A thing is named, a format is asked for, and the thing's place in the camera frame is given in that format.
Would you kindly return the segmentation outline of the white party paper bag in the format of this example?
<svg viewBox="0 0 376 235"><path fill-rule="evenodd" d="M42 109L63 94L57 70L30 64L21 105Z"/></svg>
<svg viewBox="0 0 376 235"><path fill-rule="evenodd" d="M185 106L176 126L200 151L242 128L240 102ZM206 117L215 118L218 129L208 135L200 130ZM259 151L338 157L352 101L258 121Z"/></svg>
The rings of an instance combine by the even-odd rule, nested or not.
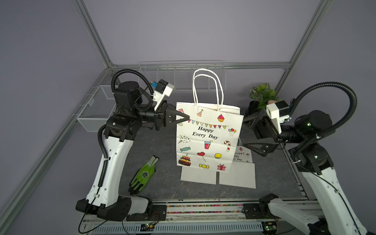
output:
<svg viewBox="0 0 376 235"><path fill-rule="evenodd" d="M228 173L219 173L219 184L256 189L255 164L250 149L239 141Z"/></svg>

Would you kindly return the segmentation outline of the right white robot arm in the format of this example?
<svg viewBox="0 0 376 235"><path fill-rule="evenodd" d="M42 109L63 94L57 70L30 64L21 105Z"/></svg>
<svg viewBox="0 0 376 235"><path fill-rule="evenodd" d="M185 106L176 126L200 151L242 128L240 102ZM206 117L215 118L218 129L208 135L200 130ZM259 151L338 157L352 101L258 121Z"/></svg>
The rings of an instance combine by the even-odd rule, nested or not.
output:
<svg viewBox="0 0 376 235"><path fill-rule="evenodd" d="M257 207L245 205L243 213L280 218L306 235L366 235L367 229L355 215L339 184L329 153L318 143L346 123L353 113L354 108L350 108L333 124L328 114L314 110L297 118L293 126L283 124L290 116L280 108L267 108L265 116L260 113L247 116L245 122L250 123L257 140L244 143L244 147L256 154L265 157L280 144L297 144L289 150L292 163L307 180L324 215L310 215L272 193L260 198Z"/></svg>

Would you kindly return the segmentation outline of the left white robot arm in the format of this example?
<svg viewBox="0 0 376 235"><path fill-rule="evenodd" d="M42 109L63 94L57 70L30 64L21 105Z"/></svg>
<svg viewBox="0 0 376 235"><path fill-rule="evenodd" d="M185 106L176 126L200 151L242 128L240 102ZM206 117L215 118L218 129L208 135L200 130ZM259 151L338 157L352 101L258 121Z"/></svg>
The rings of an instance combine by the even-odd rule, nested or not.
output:
<svg viewBox="0 0 376 235"><path fill-rule="evenodd" d="M105 221L156 218L157 211L151 199L135 194L119 195L124 164L143 123L151 123L159 130L162 126L187 121L189 116L164 99L174 90L172 84L161 79L148 87L151 91L147 93L136 81L111 86L116 112L98 130L102 159L94 185L86 198L76 203L77 211L96 215Z"/></svg>

